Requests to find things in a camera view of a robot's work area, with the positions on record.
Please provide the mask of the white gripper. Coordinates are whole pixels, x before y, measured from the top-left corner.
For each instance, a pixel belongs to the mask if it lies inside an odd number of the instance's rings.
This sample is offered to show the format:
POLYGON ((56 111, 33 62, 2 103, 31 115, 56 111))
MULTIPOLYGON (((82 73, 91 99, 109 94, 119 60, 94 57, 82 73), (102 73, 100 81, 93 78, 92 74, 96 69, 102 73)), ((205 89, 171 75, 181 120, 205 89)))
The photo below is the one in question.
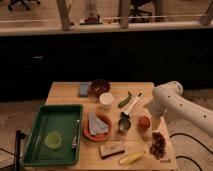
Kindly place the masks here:
POLYGON ((152 115, 151 117, 151 127, 153 130, 157 130, 161 124, 161 116, 163 115, 163 105, 158 102, 155 98, 150 100, 145 108, 152 115))

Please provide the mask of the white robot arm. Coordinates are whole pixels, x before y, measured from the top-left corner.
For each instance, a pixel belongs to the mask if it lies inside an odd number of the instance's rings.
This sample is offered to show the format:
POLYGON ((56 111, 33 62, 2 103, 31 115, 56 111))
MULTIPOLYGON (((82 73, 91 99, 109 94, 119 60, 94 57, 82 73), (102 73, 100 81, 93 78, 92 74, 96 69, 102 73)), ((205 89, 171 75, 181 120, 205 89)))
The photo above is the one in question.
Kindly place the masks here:
POLYGON ((154 120, 154 128, 159 127, 160 119, 168 109, 177 112, 213 138, 213 111, 186 100, 182 95, 183 86, 178 81, 170 81, 153 88, 152 100, 146 108, 154 120))

